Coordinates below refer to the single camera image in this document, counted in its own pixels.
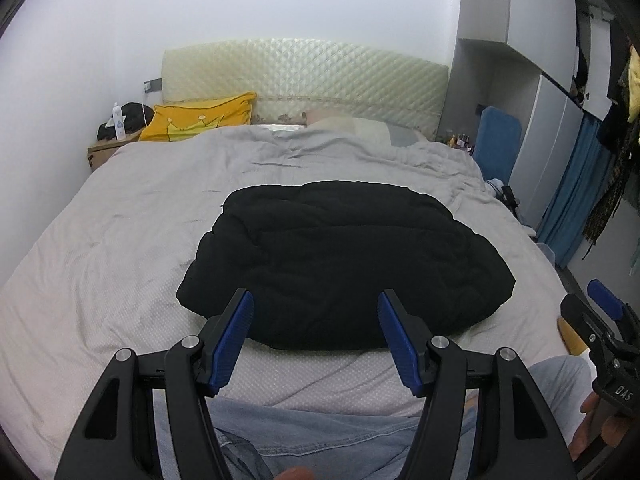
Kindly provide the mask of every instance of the light blue jeans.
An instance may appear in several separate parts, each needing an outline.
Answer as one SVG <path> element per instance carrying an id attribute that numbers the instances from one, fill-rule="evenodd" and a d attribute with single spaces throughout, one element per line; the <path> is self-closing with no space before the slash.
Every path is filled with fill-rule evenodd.
<path id="1" fill-rule="evenodd" d="M 570 442 L 584 417 L 580 404 L 591 392 L 586 362 L 556 357 L 529 371 Z M 158 397 L 154 413 L 162 473 L 167 480 L 177 480 L 166 403 Z M 234 480 L 271 480 L 294 466 L 308 467 L 318 480 L 395 479 L 418 426 L 418 417 L 297 412 L 222 397 L 209 399 L 207 405 Z M 466 479 L 475 426 L 476 409 L 471 407 L 463 419 L 454 480 Z"/>

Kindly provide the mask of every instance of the nightstand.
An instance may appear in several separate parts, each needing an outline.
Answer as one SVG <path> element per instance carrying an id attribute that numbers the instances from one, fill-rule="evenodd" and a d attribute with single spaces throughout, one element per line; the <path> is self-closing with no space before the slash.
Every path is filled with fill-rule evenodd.
<path id="1" fill-rule="evenodd" d="M 128 134 L 125 139 L 117 140 L 99 140 L 93 146 L 86 150 L 86 157 L 89 159 L 89 166 L 91 171 L 95 171 L 100 168 L 109 157 L 118 151 L 118 148 L 129 144 L 130 142 L 136 142 L 140 138 L 142 130 L 138 130 L 135 133 Z"/>

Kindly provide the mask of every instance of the hand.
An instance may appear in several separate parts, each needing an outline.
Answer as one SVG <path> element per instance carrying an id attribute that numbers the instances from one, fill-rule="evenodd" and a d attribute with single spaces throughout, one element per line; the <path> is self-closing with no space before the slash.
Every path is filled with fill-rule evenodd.
<path id="1" fill-rule="evenodd" d="M 569 454 L 571 460 L 577 460 L 581 453 L 587 449 L 589 442 L 589 433 L 591 429 L 591 421 L 596 413 L 596 409 L 600 403 L 600 396 L 592 392 L 580 407 L 581 413 L 586 413 L 584 420 L 575 430 L 574 439 L 569 444 Z M 610 416 L 604 421 L 600 435 L 607 446 L 616 447 L 622 441 L 631 423 L 633 421 L 626 416 Z"/>
<path id="2" fill-rule="evenodd" d="M 306 467 L 292 467 L 280 473 L 274 480 L 314 480 L 314 474 Z"/>

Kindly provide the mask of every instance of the wall outlet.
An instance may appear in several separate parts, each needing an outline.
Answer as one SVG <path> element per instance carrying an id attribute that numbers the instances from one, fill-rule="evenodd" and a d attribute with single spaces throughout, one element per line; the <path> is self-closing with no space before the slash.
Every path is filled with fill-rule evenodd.
<path id="1" fill-rule="evenodd" d="M 151 81 L 145 81 L 145 94 L 151 94 L 151 92 L 159 92 L 162 90 L 162 78 L 152 79 Z"/>

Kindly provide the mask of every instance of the small bottle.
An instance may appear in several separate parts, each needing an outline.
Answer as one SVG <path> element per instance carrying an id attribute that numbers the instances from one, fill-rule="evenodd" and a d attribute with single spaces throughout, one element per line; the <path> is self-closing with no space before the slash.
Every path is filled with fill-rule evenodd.
<path id="1" fill-rule="evenodd" d="M 118 106 L 118 103 L 113 105 L 113 126 L 116 128 L 116 139 L 124 140 L 126 137 L 124 120 L 122 119 L 122 108 Z"/>

